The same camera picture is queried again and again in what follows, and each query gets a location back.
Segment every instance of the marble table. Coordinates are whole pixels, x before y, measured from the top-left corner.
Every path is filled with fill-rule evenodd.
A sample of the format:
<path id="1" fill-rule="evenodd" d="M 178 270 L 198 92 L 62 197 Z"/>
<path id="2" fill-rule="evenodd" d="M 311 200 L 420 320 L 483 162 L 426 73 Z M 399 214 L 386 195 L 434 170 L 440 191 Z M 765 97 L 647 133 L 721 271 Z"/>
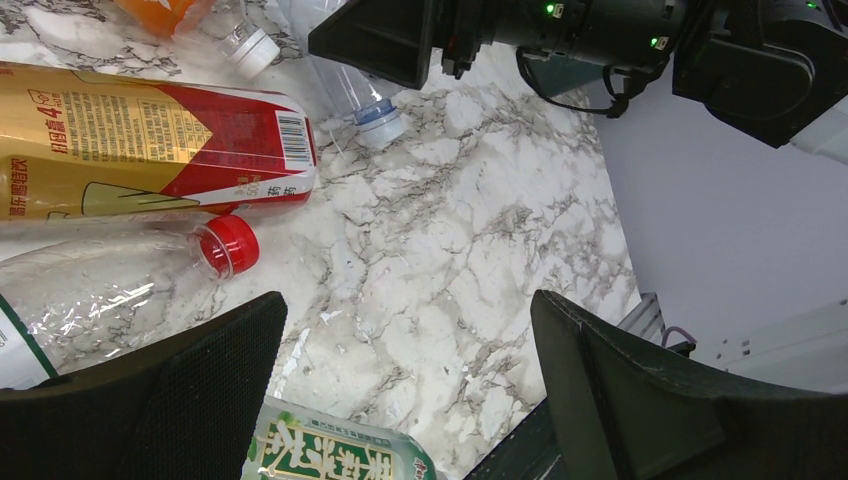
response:
<path id="1" fill-rule="evenodd" d="M 324 118 L 276 2 L 248 11 L 282 48 L 252 85 L 105 1 L 0 5 L 0 59 L 280 90 Z M 381 151 L 317 122 L 310 203 L 253 222 L 260 263 L 208 313 L 279 290 L 290 313 L 268 393 L 407 432 L 462 476 L 545 396 L 533 292 L 610 322 L 639 296 L 592 119 L 532 95 L 508 48 L 484 48 L 460 82 L 434 68 L 395 103 L 410 130 Z M 7 228 L 0 257 L 90 233 Z"/>

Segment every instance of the bottle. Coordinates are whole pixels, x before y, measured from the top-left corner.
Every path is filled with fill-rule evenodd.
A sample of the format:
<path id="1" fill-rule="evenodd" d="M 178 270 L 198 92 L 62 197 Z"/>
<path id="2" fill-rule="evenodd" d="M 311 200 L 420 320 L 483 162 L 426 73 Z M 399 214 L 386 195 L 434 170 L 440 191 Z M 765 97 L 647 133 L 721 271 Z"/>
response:
<path id="1" fill-rule="evenodd" d="M 312 128 L 291 97 L 0 62 L 0 225 L 201 222 L 310 197 Z"/>
<path id="2" fill-rule="evenodd" d="M 399 85 L 368 75 L 343 63 L 308 55 L 309 32 L 321 24 L 347 0 L 280 0 L 288 4 L 287 19 L 301 52 L 315 69 L 333 114 L 353 116 L 362 143 L 381 148 L 406 130 L 400 112 L 391 97 L 401 91 Z"/>
<path id="3" fill-rule="evenodd" d="M 196 49 L 214 45 L 246 80 L 277 58 L 280 48 L 247 18 L 243 0 L 116 0 L 145 29 Z"/>
<path id="4" fill-rule="evenodd" d="M 409 435 L 266 396 L 241 480 L 442 480 Z"/>
<path id="5" fill-rule="evenodd" d="M 217 286 L 259 259 L 225 215 L 190 233 L 69 241 L 0 262 L 0 388 L 27 389 L 211 318 Z"/>

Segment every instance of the barcode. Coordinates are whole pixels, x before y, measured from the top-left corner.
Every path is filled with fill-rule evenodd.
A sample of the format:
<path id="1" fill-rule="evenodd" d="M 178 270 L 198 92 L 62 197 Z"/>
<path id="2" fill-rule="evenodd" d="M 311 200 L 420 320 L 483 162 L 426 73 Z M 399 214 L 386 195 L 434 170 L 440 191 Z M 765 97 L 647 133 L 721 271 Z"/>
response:
<path id="1" fill-rule="evenodd" d="M 277 112 L 277 126 L 280 128 L 286 165 L 289 165 L 289 162 L 312 165 L 312 149 L 306 133 L 305 120 L 292 117 L 286 112 Z"/>

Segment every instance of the orange liquid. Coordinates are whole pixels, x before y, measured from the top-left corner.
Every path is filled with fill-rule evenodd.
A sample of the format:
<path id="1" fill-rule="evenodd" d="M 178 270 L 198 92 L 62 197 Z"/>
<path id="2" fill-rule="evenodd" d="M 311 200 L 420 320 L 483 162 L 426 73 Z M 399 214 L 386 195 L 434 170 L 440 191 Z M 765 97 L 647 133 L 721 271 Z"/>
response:
<path id="1" fill-rule="evenodd" d="M 188 31 L 196 27 L 212 9 L 215 0 L 115 0 L 115 3 L 147 31 L 171 37 L 178 29 Z"/>

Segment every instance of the white bottle cap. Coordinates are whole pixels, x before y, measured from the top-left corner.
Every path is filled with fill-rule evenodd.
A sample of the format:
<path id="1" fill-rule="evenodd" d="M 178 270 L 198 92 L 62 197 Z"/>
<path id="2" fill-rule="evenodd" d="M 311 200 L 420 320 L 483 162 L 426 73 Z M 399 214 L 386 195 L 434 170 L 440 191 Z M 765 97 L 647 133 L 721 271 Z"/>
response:
<path id="1" fill-rule="evenodd" d="M 261 28 L 253 32 L 239 48 L 227 58 L 236 67 L 236 72 L 245 80 L 265 70 L 280 54 L 280 47 Z"/>
<path id="2" fill-rule="evenodd" d="M 360 141 L 369 148 L 383 148 L 406 131 L 406 122 L 397 110 L 385 117 L 358 126 Z"/>

